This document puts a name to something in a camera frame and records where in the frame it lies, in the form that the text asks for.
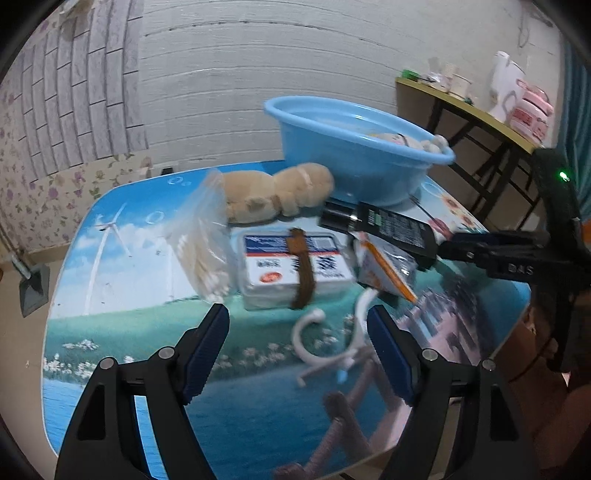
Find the yellow side table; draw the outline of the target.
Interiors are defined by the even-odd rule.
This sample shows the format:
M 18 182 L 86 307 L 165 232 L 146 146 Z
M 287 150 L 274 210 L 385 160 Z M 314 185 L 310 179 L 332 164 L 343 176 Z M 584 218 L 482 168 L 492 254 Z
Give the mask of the yellow side table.
M 455 152 L 430 176 L 489 228 L 537 227 L 542 201 L 533 178 L 531 143 L 486 112 L 427 85 L 396 79 L 398 115 L 444 136 Z

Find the card box with brown band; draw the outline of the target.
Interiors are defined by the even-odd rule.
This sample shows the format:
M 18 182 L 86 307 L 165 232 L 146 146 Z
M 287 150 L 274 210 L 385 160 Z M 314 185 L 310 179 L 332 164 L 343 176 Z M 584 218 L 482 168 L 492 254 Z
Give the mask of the card box with brown band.
M 288 230 L 246 231 L 238 236 L 238 286 L 247 310 L 290 308 L 301 293 L 300 256 L 290 252 Z M 311 300 L 338 299 L 355 277 L 335 235 L 305 232 Z

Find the orange silver snack packet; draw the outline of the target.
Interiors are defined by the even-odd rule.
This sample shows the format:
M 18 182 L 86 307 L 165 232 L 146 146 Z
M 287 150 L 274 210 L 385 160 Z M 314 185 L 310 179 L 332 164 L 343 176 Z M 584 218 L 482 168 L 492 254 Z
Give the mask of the orange silver snack packet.
M 360 284 L 416 303 L 416 260 L 388 241 L 367 232 L 349 234 L 356 258 L 356 279 Z

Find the grey dustpan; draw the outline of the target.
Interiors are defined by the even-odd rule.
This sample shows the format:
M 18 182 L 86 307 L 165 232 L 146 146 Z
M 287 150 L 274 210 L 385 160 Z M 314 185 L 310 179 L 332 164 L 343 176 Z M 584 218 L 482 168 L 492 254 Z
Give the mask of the grey dustpan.
M 1 244 L 7 251 L 10 263 L 21 277 L 19 305 L 22 316 L 27 317 L 49 301 L 50 268 L 46 264 L 29 266 L 4 227 L 1 227 Z

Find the green small box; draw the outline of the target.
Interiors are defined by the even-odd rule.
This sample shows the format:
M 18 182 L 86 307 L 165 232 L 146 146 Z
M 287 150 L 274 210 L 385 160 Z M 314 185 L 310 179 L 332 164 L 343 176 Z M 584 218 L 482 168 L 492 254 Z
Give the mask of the green small box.
M 408 80 L 416 81 L 419 79 L 419 74 L 413 70 L 405 69 L 402 71 L 402 77 Z

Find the black bottle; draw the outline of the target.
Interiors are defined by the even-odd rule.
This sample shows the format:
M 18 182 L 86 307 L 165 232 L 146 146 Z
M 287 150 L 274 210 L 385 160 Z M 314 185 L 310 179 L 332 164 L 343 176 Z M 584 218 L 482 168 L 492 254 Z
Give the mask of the black bottle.
M 437 261 L 438 244 L 432 227 L 422 221 L 367 203 L 325 202 L 318 225 L 342 233 L 365 232 L 411 255 L 420 270 Z

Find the clear bag of cotton swabs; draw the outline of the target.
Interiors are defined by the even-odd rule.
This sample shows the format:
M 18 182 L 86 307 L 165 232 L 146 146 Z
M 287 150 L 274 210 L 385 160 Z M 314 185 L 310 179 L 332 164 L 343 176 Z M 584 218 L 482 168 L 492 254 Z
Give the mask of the clear bag of cotton swabs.
M 221 303 L 235 289 L 238 266 L 221 172 L 213 169 L 205 175 L 168 222 L 164 238 L 201 300 Z

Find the white plastic hook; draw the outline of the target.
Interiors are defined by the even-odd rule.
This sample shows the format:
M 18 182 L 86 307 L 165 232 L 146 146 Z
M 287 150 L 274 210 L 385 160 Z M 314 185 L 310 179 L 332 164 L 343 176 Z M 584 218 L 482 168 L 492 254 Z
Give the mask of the white plastic hook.
M 342 320 L 342 338 L 329 329 L 327 314 L 320 308 L 308 311 L 291 329 L 294 354 L 307 368 L 297 375 L 297 385 L 304 388 L 311 376 L 335 372 L 335 381 L 341 385 L 348 380 L 349 370 L 372 354 L 367 339 L 367 313 L 378 297 L 374 288 L 366 288 L 356 299 L 353 313 Z

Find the brown plush bear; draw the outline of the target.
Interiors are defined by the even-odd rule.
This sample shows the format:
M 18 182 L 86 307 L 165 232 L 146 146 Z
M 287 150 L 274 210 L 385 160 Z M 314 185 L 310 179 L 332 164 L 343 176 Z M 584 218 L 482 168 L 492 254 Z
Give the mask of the brown plush bear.
M 256 224 L 277 216 L 296 217 L 322 205 L 335 188 L 324 165 L 304 163 L 270 175 L 236 171 L 223 175 L 226 216 L 230 224 Z

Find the white sun plush toy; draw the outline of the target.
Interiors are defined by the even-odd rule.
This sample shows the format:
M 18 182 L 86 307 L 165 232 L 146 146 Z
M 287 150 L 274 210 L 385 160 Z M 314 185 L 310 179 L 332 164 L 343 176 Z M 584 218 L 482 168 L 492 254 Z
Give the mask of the white sun plush toy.
M 447 139 L 441 135 L 435 135 L 431 140 L 417 140 L 414 137 L 401 133 L 388 132 L 373 133 L 370 134 L 370 137 L 434 154 L 442 154 L 446 149 L 449 148 Z

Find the pink lunch jar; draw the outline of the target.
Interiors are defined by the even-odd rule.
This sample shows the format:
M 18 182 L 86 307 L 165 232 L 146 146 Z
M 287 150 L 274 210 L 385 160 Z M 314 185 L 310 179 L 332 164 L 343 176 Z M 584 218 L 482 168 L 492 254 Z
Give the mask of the pink lunch jar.
M 522 88 L 523 94 L 509 117 L 509 126 L 535 146 L 541 146 L 546 138 L 554 107 L 547 93 L 540 87 L 530 85 L 524 80 L 519 80 L 517 84 Z

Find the printed blue table mat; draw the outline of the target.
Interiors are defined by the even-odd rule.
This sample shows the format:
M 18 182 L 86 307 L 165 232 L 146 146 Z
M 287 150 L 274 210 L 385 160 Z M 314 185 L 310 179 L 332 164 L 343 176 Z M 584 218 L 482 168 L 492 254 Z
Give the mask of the printed blue table mat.
M 117 187 L 90 208 L 62 266 L 47 320 L 42 408 L 50 445 L 59 449 L 75 406 L 97 363 L 144 360 L 173 345 L 208 311 L 164 238 L 180 205 L 205 177 L 202 170 Z M 318 301 L 329 329 L 362 294 Z M 477 363 L 496 351 L 524 311 L 529 288 L 493 280 L 473 266 L 439 262 L 415 282 L 420 302 L 380 297 L 421 346 Z M 208 382 L 186 412 L 220 479 L 270 479 L 297 465 L 322 477 L 390 453 L 411 410 L 396 398 L 370 358 L 339 385 L 334 371 L 297 385 L 307 366 L 294 354 L 291 329 L 300 313 L 245 309 L 225 300 L 228 337 Z

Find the white electric kettle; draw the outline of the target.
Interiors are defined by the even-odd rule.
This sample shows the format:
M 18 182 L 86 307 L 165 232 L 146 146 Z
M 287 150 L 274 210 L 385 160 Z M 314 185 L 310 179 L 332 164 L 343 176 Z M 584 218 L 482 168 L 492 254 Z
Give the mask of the white electric kettle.
M 524 90 L 524 70 L 508 53 L 498 51 L 490 75 L 488 113 L 499 122 L 506 123 Z

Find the blue plastic basin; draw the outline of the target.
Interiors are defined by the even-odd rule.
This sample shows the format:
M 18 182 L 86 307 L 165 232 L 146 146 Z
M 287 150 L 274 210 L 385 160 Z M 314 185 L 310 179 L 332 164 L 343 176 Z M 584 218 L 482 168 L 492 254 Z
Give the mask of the blue plastic basin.
M 456 160 L 449 147 L 428 153 L 370 137 L 401 133 L 417 140 L 435 135 L 396 115 L 365 105 L 318 96 L 283 96 L 264 102 L 280 125 L 284 162 L 318 163 L 334 177 L 332 196 L 342 201 L 393 206 L 415 194 L 429 170 Z

